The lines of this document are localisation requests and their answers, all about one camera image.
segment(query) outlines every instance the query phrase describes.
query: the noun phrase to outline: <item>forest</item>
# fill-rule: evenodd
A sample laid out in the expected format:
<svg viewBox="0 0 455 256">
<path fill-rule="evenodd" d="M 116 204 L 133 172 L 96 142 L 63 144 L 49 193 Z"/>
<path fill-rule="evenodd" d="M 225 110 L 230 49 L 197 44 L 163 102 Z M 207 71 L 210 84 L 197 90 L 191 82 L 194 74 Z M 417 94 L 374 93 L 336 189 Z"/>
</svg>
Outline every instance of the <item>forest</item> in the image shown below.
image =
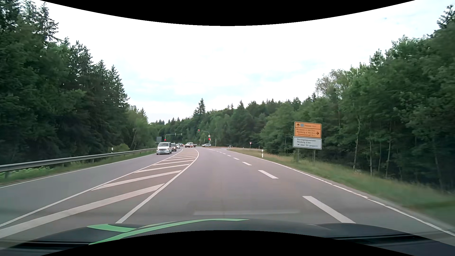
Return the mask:
<svg viewBox="0 0 455 256">
<path fill-rule="evenodd" d="M 296 154 L 294 121 L 322 124 L 316 159 L 385 179 L 455 190 L 455 10 L 421 38 L 403 36 L 369 63 L 333 69 L 303 99 L 226 103 L 201 99 L 190 117 L 148 120 L 129 105 L 120 74 L 58 39 L 46 6 L 0 0 L 0 164 L 102 154 L 172 142 Z M 312 150 L 300 150 L 311 158 Z"/>
</svg>

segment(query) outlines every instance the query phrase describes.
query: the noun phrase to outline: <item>orange direction sign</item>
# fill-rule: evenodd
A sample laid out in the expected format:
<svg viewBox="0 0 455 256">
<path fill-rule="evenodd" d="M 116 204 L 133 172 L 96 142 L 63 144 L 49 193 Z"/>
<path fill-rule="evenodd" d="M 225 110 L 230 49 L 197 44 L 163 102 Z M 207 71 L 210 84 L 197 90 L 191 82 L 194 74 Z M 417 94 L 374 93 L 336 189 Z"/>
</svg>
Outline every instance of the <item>orange direction sign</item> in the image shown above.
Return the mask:
<svg viewBox="0 0 455 256">
<path fill-rule="evenodd" d="M 294 136 L 307 138 L 321 138 L 320 123 L 294 122 Z"/>
</svg>

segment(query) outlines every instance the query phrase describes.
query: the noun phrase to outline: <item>traffic light pole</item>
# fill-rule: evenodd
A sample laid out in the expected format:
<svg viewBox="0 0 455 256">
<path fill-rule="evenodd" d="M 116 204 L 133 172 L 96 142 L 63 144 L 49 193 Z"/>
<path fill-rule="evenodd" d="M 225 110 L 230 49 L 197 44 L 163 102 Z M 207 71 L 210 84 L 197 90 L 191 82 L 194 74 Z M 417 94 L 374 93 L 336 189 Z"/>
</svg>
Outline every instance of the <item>traffic light pole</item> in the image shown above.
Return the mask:
<svg viewBox="0 0 455 256">
<path fill-rule="evenodd" d="M 197 132 L 205 132 L 205 133 L 208 133 L 208 140 L 210 141 L 210 133 L 208 131 L 201 131 L 201 130 L 197 130 Z"/>
<path fill-rule="evenodd" d="M 168 134 L 165 134 L 165 135 L 164 135 L 164 141 L 166 141 L 166 135 L 182 135 L 182 133 L 181 133 L 181 134 L 177 134 L 177 133 L 168 133 Z"/>
</svg>

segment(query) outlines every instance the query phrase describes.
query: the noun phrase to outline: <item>car hood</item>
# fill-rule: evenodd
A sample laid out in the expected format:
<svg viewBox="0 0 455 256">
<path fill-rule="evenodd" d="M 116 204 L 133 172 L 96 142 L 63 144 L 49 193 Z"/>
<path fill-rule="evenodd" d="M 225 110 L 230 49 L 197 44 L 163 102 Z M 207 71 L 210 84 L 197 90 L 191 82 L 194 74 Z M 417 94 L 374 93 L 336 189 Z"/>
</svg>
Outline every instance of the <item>car hood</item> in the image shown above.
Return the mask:
<svg viewBox="0 0 455 256">
<path fill-rule="evenodd" d="M 374 243 L 375 239 L 384 241 L 396 240 L 430 240 L 421 236 L 404 233 L 383 227 L 356 223 L 305 224 L 299 222 L 257 220 L 257 219 L 198 219 L 169 221 L 154 224 L 99 224 L 72 229 L 50 236 L 26 242 L 22 245 L 40 243 L 67 243 L 68 245 L 91 245 L 122 238 L 146 236 L 173 232 L 205 230 L 252 230 L 283 232 L 308 236 L 318 236 L 337 240 L 348 240 L 359 243 Z"/>
</svg>

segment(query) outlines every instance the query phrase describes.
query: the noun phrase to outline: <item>silver car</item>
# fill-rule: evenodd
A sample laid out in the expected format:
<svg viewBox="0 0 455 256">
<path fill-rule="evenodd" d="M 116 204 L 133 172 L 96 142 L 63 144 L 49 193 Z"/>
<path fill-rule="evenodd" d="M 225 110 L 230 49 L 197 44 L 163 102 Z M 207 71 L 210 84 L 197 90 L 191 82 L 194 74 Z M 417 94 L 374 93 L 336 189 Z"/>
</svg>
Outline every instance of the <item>silver car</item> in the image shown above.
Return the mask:
<svg viewBox="0 0 455 256">
<path fill-rule="evenodd" d="M 172 154 L 172 145 L 170 142 L 160 142 L 157 147 L 158 154 Z"/>
</svg>

